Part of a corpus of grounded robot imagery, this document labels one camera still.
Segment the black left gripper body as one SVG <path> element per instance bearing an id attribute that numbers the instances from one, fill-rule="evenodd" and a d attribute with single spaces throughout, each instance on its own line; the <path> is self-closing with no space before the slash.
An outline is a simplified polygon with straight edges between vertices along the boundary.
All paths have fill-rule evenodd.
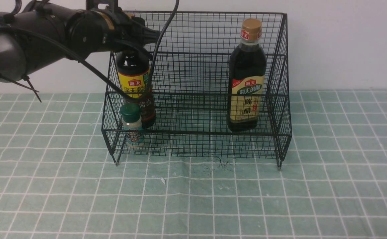
<path id="1" fill-rule="evenodd" d="M 122 39 L 122 24 L 128 15 L 118 9 L 69 9 L 66 10 L 66 46 L 78 55 L 96 52 L 119 52 L 124 46 L 116 40 Z"/>

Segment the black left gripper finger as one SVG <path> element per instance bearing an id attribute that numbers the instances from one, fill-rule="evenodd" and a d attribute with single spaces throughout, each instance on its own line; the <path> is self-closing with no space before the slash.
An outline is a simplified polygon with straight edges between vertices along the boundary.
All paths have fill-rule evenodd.
<path id="1" fill-rule="evenodd" d="M 117 50 L 117 61 L 124 60 L 128 56 L 137 56 L 143 60 L 152 61 L 153 55 L 149 53 L 142 45 L 128 40 L 113 40 L 114 50 Z"/>
<path id="2" fill-rule="evenodd" d="M 124 26 L 124 39 L 137 44 L 156 43 L 160 33 L 146 27 L 146 21 L 140 17 L 129 17 L 128 23 Z"/>

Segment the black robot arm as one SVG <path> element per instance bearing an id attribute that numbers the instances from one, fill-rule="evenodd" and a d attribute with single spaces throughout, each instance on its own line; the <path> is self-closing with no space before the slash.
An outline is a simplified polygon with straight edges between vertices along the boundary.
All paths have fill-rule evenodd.
<path id="1" fill-rule="evenodd" d="M 117 0 L 87 0 L 85 9 L 33 0 L 20 13 L 0 12 L 0 82 L 17 83 L 63 58 L 82 61 L 97 52 L 128 48 L 152 59 L 144 47 L 159 37 Z"/>

